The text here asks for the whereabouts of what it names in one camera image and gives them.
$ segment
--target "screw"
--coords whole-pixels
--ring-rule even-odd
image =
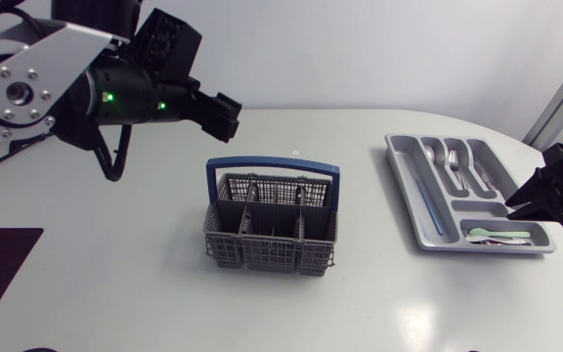
[[[11,110],[4,110],[4,118],[7,120],[11,120],[15,118],[15,113],[12,112]]]
[[[10,75],[11,75],[10,70],[7,67],[3,66],[0,68],[0,76],[4,78],[8,78],[10,77]]]
[[[27,77],[28,77],[29,79],[36,79],[36,78],[38,78],[38,73],[36,73],[36,71],[34,70],[34,68],[30,68],[30,69],[27,71]]]
[[[38,112],[37,110],[32,110],[29,112],[29,117],[31,117],[31,119],[38,119],[40,118],[40,112]]]

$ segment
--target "light green handle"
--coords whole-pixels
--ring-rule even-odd
[[[528,231],[488,231],[482,228],[468,230],[470,236],[507,237],[513,239],[528,239],[532,236]]]

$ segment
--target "cutlery basket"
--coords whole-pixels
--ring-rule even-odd
[[[276,167],[315,172],[307,177],[223,174],[216,169]],[[235,156],[209,159],[210,204],[205,216],[206,254],[220,267],[322,276],[333,265],[340,172],[301,159]]]

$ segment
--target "wire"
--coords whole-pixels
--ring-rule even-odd
[[[24,0],[2,0],[0,1],[0,15],[11,14],[20,17],[24,22],[26,22],[42,39],[44,38],[45,31],[40,27],[38,22],[30,16],[27,12],[17,9],[16,6],[22,3]]]
[[[99,165],[104,171],[106,178],[116,182],[120,180],[123,175],[123,170],[125,169],[125,160],[127,158],[127,149],[129,148],[129,139],[132,135],[132,125],[122,125],[121,127],[121,137],[118,142],[118,151],[116,153],[116,160],[114,165],[112,165],[112,157],[109,154],[108,146],[102,138],[101,144],[94,149],[95,156]]]
[[[51,132],[47,133],[47,134],[43,133],[43,134],[40,134],[36,137],[11,142],[10,147],[8,148],[8,153],[0,157],[0,163],[6,161],[7,159],[16,155],[17,153],[24,151],[27,148],[34,146],[37,143],[40,143],[40,142],[46,140],[47,138],[49,138],[53,135],[54,134],[51,133]]]
[[[47,36],[43,28],[40,27],[40,24],[38,24],[38,22],[27,12],[21,9],[12,8],[10,10],[4,11],[3,14],[11,14],[11,15],[19,16],[25,23],[27,23],[27,25],[29,25],[34,30],[34,32],[38,35],[40,39]]]

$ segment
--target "gray cutlery tray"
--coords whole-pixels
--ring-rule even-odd
[[[418,244],[428,250],[502,253],[551,253],[556,246],[544,226],[532,221],[512,221],[505,216],[513,209],[505,200],[519,189],[497,154],[479,138],[430,137],[387,134],[388,160],[402,190]],[[434,150],[435,162],[424,146]],[[464,190],[449,166],[449,150],[457,150],[459,171],[468,183]],[[492,190],[482,180],[476,161],[485,170]],[[435,216],[442,224],[440,235],[416,180],[424,184]],[[533,245],[471,243],[468,230],[528,231]]]

